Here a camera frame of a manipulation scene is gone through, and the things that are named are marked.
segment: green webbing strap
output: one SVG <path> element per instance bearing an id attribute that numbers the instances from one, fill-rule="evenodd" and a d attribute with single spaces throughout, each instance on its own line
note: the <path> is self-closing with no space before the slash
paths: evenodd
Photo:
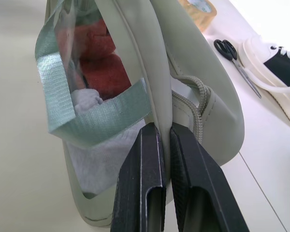
<path id="1" fill-rule="evenodd" d="M 35 47 L 35 58 L 45 94 L 48 130 L 65 141 L 79 146 L 92 146 L 144 118 L 151 111 L 150 103 L 145 82 L 141 79 L 116 98 L 80 116 L 75 115 L 54 32 L 54 15 L 57 10 L 61 10 L 63 2 L 58 1 Z"/>

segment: shoelace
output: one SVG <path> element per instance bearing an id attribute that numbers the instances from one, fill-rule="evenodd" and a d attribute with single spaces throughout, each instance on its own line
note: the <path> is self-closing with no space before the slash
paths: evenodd
<path id="1" fill-rule="evenodd" d="M 290 51 L 287 51 L 283 47 L 279 47 L 280 54 L 281 55 L 286 55 L 288 58 L 290 58 Z M 245 71 L 248 73 L 249 78 L 259 87 L 273 93 L 290 93 L 290 87 L 275 87 L 275 86 L 270 86 L 263 81 L 261 81 L 259 78 L 257 78 L 249 69 L 245 69 Z"/>
<path id="2" fill-rule="evenodd" d="M 193 102 L 188 100 L 187 98 L 183 97 L 182 95 L 172 91 L 172 96 L 186 106 L 189 107 L 193 114 L 193 134 L 198 140 L 200 144 L 202 144 L 203 138 L 203 122 L 202 122 L 202 114 L 207 107 L 207 103 L 210 97 L 210 91 L 203 82 L 195 77 L 195 76 L 173 76 L 174 79 L 179 80 L 180 82 L 186 84 L 187 86 L 191 87 L 198 91 L 199 96 L 199 106 L 196 107 Z"/>

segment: black scissor handle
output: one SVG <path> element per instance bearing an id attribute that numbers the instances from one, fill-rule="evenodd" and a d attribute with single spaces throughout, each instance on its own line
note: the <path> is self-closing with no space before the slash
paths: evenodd
<path id="1" fill-rule="evenodd" d="M 225 43 L 221 40 L 215 40 L 214 41 L 214 46 L 217 49 L 217 51 L 222 54 L 222 56 L 231 61 L 233 59 L 233 55 L 229 51 L 229 49 L 226 47 Z"/>
<path id="2" fill-rule="evenodd" d="M 227 47 L 227 49 L 230 51 L 233 59 L 237 60 L 237 51 L 235 47 L 230 43 L 228 40 L 222 41 L 222 43 Z"/>

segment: white table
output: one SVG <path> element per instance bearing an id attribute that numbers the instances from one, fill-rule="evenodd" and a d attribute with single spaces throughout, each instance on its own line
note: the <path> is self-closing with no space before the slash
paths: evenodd
<path id="1" fill-rule="evenodd" d="M 209 39 L 232 35 L 238 42 L 254 33 L 229 2 L 212 2 L 218 16 L 207 32 Z M 46 131 L 44 95 L 33 55 L 45 3 L 0 0 L 0 232 L 107 232 L 79 216 L 61 140 Z M 252 232 L 284 231 L 278 217 L 290 232 L 288 121 L 269 95 L 262 92 L 266 96 L 257 99 L 235 68 L 223 58 L 221 62 L 239 93 L 246 124 L 243 158 L 236 156 L 224 165 L 224 173 Z M 166 217 L 165 231 L 177 231 L 173 203 Z"/>

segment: sneaker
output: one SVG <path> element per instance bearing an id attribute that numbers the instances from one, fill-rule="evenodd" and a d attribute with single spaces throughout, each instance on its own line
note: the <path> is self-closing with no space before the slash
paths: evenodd
<path id="1" fill-rule="evenodd" d="M 290 120 L 290 51 L 256 36 L 244 41 L 238 54 L 253 73 L 251 80 L 270 92 Z"/>

